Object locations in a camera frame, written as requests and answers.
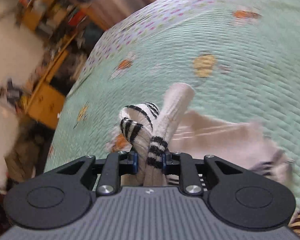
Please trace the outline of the white striped knit sweater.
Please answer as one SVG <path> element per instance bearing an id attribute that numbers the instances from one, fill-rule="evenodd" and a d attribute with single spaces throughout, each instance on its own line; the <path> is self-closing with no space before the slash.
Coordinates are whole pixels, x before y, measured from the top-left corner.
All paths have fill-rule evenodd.
<path id="1" fill-rule="evenodd" d="M 162 108 L 152 102 L 128 105 L 119 113 L 119 130 L 125 144 L 135 150 L 136 174 L 122 176 L 123 185 L 176 185 L 177 178 L 163 173 L 163 154 L 187 153 L 194 159 L 214 155 L 256 174 L 289 185 L 292 167 L 283 149 L 266 137 L 258 122 L 233 123 L 188 109 L 194 97 L 186 83 L 166 91 Z"/>

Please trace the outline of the olive green jacket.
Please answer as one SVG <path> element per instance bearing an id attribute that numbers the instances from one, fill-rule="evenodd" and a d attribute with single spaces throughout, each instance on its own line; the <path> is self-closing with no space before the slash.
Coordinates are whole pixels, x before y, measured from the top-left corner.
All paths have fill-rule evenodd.
<path id="1" fill-rule="evenodd" d="M 44 137 L 39 134 L 19 132 L 11 150 L 4 157 L 8 178 L 17 183 L 33 178 L 44 143 Z"/>

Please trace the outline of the wooden corner desk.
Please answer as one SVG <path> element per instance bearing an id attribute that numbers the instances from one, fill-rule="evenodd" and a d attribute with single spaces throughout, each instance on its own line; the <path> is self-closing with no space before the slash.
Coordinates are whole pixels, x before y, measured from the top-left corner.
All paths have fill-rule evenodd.
<path id="1" fill-rule="evenodd" d="M 43 67 L 38 77 L 27 83 L 30 95 L 25 100 L 21 114 L 49 129 L 56 129 L 65 97 L 87 60 L 86 53 L 77 46 L 77 35 L 77 31 L 65 35 L 56 55 Z"/>

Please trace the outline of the child pilot portrait poster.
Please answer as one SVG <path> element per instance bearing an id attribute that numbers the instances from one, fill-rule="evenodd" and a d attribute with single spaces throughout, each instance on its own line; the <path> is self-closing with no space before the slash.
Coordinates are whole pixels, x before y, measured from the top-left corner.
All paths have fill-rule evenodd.
<path id="1" fill-rule="evenodd" d="M 31 94 L 8 77 L 0 84 L 0 105 L 15 115 L 24 114 Z"/>

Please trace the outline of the green quilted bee bedspread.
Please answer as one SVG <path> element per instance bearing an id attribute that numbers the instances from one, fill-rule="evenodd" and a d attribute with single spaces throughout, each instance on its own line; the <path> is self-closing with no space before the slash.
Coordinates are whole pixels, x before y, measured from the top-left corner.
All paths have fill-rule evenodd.
<path id="1" fill-rule="evenodd" d="M 66 97 L 52 169 L 81 155 L 104 158 L 125 144 L 119 111 L 189 84 L 189 110 L 228 122 L 258 122 L 292 167 L 300 213 L 300 0 L 164 0 L 98 41 Z"/>

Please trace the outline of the wooden bookshelf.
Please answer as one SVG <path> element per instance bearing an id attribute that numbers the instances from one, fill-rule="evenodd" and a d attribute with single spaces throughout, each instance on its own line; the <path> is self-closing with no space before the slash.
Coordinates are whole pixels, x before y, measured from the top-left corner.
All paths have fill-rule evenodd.
<path id="1" fill-rule="evenodd" d="M 16 25 L 51 38 L 63 28 L 76 29 L 88 20 L 102 30 L 109 29 L 102 11 L 93 7 L 95 0 L 18 0 Z"/>

